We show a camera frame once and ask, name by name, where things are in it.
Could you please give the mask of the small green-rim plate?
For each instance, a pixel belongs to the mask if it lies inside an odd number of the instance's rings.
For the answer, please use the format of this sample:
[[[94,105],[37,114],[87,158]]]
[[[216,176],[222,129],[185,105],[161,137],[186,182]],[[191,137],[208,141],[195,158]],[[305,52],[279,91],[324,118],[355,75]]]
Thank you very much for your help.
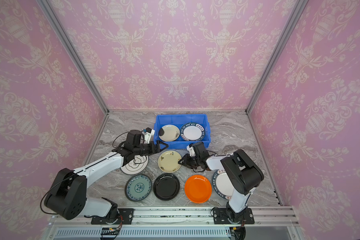
[[[180,136],[184,141],[201,141],[206,135],[205,128],[198,123],[189,122],[180,128]]]

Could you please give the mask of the cream plate small motifs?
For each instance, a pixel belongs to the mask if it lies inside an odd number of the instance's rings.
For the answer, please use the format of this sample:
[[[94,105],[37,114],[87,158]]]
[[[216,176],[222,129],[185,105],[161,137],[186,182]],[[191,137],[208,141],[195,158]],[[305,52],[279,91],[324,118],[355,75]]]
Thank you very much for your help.
[[[158,158],[158,167],[165,173],[174,173],[181,168],[182,156],[176,151],[165,151]]]

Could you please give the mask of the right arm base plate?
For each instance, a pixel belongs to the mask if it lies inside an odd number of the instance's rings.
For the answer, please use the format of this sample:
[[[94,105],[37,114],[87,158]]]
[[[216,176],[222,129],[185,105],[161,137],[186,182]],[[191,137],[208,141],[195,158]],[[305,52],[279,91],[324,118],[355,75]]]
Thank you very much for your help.
[[[253,225],[255,223],[252,209],[246,208],[239,213],[235,213],[231,209],[214,207],[211,209],[211,216],[215,225]]]

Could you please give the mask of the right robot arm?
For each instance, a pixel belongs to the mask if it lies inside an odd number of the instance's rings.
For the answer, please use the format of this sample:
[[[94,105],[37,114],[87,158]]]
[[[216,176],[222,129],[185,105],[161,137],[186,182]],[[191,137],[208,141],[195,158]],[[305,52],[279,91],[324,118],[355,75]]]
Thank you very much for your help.
[[[264,180],[264,173],[248,156],[238,149],[232,154],[210,155],[203,142],[187,146],[188,153],[178,163],[188,169],[198,167],[207,171],[224,170],[234,187],[232,198],[226,206],[226,215],[232,223],[244,220],[247,212],[248,200],[254,190]]]

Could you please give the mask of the cream plate black ink blot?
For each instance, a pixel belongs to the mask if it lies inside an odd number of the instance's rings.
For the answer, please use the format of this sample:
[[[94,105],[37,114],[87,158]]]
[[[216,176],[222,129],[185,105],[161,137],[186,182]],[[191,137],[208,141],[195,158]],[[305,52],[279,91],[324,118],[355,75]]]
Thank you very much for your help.
[[[159,130],[159,138],[163,142],[173,142],[180,136],[180,130],[175,125],[165,125]]]

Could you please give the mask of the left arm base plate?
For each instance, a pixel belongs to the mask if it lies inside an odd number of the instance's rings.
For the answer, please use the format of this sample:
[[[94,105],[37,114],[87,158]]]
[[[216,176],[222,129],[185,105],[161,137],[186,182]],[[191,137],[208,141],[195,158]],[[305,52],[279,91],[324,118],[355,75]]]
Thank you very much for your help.
[[[133,208],[118,208],[111,210],[105,217],[93,217],[92,225],[131,225],[134,217]]]

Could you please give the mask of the orange plate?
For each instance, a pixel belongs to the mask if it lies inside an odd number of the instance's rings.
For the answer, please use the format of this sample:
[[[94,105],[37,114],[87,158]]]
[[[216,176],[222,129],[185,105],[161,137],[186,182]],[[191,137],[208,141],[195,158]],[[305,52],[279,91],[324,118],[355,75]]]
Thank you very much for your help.
[[[185,194],[191,202],[202,204],[210,199],[212,185],[206,177],[193,175],[185,183]]]

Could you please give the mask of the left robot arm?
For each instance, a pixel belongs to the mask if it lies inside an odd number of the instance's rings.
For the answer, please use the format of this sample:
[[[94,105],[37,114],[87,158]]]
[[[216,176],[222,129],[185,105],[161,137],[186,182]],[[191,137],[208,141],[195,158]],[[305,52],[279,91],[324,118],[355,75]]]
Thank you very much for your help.
[[[106,198],[89,198],[87,189],[108,173],[126,166],[136,156],[151,156],[169,147],[160,140],[152,141],[153,135],[152,129],[131,130],[126,133],[126,140],[104,157],[74,170],[60,170],[42,197],[41,211],[46,213],[44,209],[47,208],[49,215],[59,215],[65,220],[101,218],[107,224],[113,224],[122,219],[116,203]]]

